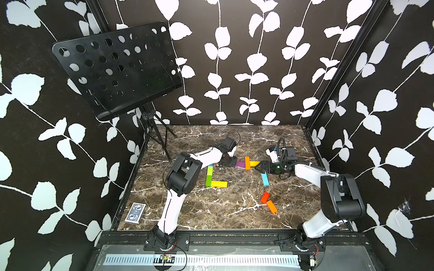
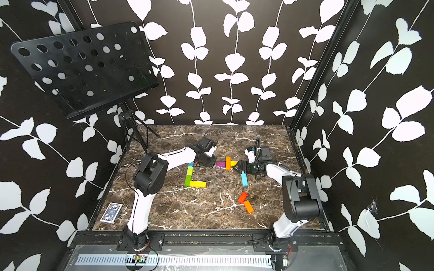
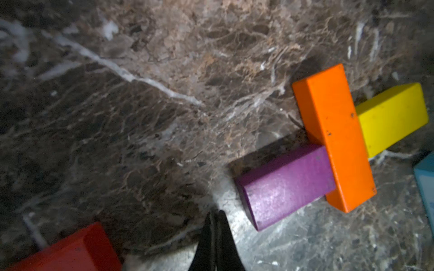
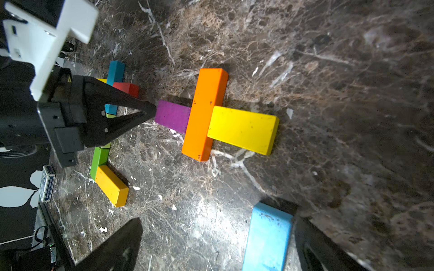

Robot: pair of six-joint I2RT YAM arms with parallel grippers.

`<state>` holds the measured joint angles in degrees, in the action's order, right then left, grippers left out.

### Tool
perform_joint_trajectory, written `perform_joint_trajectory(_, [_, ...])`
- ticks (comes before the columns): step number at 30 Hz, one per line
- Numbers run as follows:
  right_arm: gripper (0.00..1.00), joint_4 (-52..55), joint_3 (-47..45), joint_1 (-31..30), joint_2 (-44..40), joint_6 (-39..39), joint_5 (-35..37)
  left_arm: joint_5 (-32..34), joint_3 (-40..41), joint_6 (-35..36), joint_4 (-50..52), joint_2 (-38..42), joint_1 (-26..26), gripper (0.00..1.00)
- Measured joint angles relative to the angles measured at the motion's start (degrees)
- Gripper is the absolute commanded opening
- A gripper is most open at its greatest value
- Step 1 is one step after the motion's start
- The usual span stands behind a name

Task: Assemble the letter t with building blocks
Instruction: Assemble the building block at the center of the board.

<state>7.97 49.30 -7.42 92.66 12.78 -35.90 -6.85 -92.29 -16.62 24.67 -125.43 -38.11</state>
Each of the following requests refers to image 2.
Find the orange long block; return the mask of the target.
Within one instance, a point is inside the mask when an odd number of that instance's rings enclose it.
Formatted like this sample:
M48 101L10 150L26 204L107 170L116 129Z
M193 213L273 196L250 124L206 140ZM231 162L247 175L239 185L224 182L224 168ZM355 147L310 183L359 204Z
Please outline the orange long block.
M230 171L232 168L231 166L231 157L226 157L226 170Z

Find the purple block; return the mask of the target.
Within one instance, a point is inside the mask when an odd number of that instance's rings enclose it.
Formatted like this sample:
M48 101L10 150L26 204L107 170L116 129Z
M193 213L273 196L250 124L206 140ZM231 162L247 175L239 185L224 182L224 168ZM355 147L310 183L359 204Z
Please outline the purple block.
M217 161L215 165L220 168L226 168L226 162L223 161Z

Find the green block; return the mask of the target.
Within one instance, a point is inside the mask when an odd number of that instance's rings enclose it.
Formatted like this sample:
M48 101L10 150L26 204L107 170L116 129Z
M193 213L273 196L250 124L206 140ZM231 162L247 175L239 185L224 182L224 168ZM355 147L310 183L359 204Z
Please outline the green block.
M192 176L191 176L191 175L187 175L187 176L186 176L186 178L185 178L185 183L184 183L184 186L185 186L185 187L190 187L191 179L192 179Z

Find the yellow long block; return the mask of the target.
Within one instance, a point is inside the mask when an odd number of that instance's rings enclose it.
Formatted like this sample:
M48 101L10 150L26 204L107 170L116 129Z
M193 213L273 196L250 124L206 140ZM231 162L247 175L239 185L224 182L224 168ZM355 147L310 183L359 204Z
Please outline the yellow long block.
M207 185L207 182L204 181L191 181L189 183L190 187L199 187L199 188L205 188Z

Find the red block group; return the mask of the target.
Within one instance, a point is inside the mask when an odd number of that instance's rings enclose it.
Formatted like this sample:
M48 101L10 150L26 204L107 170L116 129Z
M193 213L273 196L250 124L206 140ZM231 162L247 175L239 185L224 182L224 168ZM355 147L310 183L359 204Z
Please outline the red block group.
M246 192L242 192L240 197L238 198L238 202L240 204L243 204L246 201L247 197L248 197L248 194Z

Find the light yellow-green block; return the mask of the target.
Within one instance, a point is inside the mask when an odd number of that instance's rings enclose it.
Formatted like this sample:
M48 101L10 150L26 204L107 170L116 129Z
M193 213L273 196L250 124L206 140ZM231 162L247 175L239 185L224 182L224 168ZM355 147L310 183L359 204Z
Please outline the light yellow-green block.
M187 176L192 176L193 175L193 167L190 167L190 166L188 167L186 175Z

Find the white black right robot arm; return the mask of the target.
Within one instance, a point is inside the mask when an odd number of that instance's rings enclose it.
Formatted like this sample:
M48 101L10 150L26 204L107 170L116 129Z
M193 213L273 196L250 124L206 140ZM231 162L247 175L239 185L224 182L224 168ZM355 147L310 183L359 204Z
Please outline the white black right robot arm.
M299 228L322 214L323 206L313 175L296 173L272 160L257 163L238 161L234 170L252 175L264 173L282 186L284 213L273 224L275 238L293 236Z

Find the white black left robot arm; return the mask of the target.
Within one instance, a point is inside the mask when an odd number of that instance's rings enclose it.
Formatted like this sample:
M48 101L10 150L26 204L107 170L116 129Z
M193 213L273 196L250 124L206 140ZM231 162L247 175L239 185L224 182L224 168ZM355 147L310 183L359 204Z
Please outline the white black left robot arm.
M204 150L200 147L184 147L180 150L158 154L148 152L136 173L134 174L134 204L127 226L124 227L122 237L136 251L148 244L148 220L154 197L162 188L169 170L197 162L201 166L213 167L216 157L215 146Z

